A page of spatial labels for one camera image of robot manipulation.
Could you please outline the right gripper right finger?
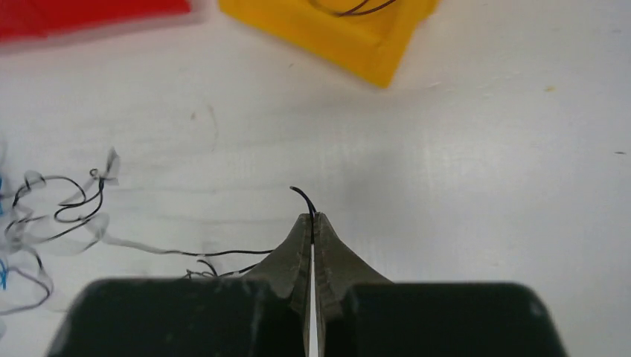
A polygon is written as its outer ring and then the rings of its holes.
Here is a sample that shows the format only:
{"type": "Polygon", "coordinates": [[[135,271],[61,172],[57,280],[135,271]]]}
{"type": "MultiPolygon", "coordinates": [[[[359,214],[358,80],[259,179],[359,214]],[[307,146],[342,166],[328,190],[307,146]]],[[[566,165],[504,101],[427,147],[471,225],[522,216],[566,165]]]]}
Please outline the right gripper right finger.
{"type": "Polygon", "coordinates": [[[313,223],[313,272],[320,356],[355,356],[355,311],[348,293],[391,281],[345,245],[324,213],[313,223]]]}

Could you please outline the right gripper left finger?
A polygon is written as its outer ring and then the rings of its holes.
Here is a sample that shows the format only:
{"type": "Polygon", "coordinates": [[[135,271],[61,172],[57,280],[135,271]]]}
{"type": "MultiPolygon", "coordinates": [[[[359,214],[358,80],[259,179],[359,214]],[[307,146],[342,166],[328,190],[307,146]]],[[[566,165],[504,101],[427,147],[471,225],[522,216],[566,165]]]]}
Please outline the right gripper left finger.
{"type": "Polygon", "coordinates": [[[244,278],[259,288],[253,356],[307,356],[310,347],[311,233],[301,214],[286,239],[244,278]]]}

